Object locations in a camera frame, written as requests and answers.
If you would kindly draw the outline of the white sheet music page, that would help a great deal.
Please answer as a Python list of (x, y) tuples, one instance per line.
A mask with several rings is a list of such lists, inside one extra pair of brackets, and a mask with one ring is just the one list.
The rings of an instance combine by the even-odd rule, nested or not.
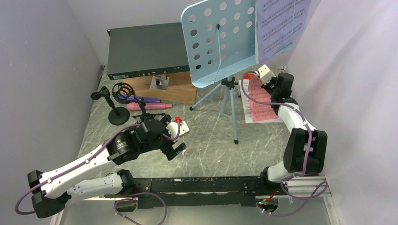
[(253, 121), (250, 104), (249, 104), (250, 100), (243, 94), (241, 80), (238, 81), (238, 85), (239, 85), (239, 91), (241, 94), (241, 100), (242, 100), (246, 124), (249, 124), (249, 123), (283, 123), (283, 120), (278, 117), (276, 117), (275, 119)]

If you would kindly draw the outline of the pink microphone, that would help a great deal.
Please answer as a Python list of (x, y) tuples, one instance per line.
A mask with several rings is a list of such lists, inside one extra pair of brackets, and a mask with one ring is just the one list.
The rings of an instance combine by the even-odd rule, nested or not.
[[(172, 104), (167, 104), (167, 103), (146, 103), (145, 104), (145, 109), (146, 110), (160, 110), (160, 109), (168, 109), (172, 108)], [(139, 103), (129, 103), (127, 104), (127, 109), (129, 111), (140, 111)]]

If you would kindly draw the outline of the black round-base mic stand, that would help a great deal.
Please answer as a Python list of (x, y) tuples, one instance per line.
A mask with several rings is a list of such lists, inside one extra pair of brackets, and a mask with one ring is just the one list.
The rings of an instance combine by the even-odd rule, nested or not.
[(113, 100), (111, 99), (111, 94), (106, 86), (103, 86), (99, 91), (93, 92), (90, 95), (92, 100), (99, 100), (104, 98), (111, 111), (108, 114), (108, 121), (115, 126), (120, 126), (125, 124), (130, 118), (130, 112), (124, 107), (116, 107)]

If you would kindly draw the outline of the purple microphone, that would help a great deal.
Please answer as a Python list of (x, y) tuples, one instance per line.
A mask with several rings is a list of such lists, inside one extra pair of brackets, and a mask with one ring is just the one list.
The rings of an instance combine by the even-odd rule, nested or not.
[(144, 99), (143, 102), (144, 103), (160, 103), (161, 100), (158, 98), (151, 98), (151, 97), (141, 97), (141, 96), (127, 96), (126, 94), (118, 94), (117, 95), (117, 102), (121, 103), (121, 104), (129, 104), (132, 102), (139, 102), (141, 101), (141, 99)]

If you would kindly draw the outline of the lavender sheet music page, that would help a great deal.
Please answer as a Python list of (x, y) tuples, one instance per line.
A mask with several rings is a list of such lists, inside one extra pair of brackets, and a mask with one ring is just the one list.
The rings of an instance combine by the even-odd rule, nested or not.
[(263, 63), (291, 48), (303, 33), (310, 0), (256, 1), (256, 61)]

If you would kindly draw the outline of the black tripod mic stand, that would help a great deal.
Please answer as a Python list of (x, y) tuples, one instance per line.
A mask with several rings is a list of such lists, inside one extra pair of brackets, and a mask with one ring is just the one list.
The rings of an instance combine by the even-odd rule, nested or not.
[(112, 96), (114, 99), (120, 104), (132, 104), (135, 103), (138, 105), (138, 110), (141, 111), (140, 115), (132, 116), (133, 118), (140, 118), (141, 122), (147, 121), (149, 119), (154, 119), (156, 116), (165, 116), (164, 112), (162, 113), (149, 113), (146, 111), (146, 106), (149, 106), (150, 103), (157, 103), (154, 101), (147, 101), (144, 97), (138, 97), (133, 89), (133, 87), (125, 82), (116, 83), (112, 87)]

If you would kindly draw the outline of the light blue music stand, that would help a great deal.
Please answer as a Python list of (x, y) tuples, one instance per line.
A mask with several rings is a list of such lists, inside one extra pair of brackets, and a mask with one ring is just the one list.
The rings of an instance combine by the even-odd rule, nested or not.
[(235, 144), (234, 74), (255, 64), (255, 6), (254, 0), (203, 0), (181, 14), (192, 84), (197, 88), (217, 84), (190, 110), (225, 86), (221, 114), (233, 121)]

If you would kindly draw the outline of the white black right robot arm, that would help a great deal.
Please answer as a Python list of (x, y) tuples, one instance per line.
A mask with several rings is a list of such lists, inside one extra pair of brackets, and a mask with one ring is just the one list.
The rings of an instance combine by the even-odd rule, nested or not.
[(294, 76), (281, 72), (262, 88), (270, 94), (271, 108), (285, 123), (290, 136), (280, 163), (267, 168), (267, 177), (259, 181), (259, 190), (269, 195), (277, 182), (294, 176), (318, 175), (324, 168), (327, 133), (312, 126), (292, 97)]

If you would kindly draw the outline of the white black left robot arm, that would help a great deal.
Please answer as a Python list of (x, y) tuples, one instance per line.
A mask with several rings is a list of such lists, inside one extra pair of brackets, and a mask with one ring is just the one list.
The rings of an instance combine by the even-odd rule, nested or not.
[(160, 150), (172, 160), (186, 149), (185, 143), (174, 147), (179, 137), (190, 131), (187, 123), (150, 119), (122, 128), (97, 148), (75, 161), (48, 172), (28, 174), (33, 213), (38, 218), (53, 216), (67, 206), (98, 195), (128, 197), (137, 191), (130, 171), (121, 169), (99, 179), (90, 176), (108, 168), (136, 160), (152, 150)]

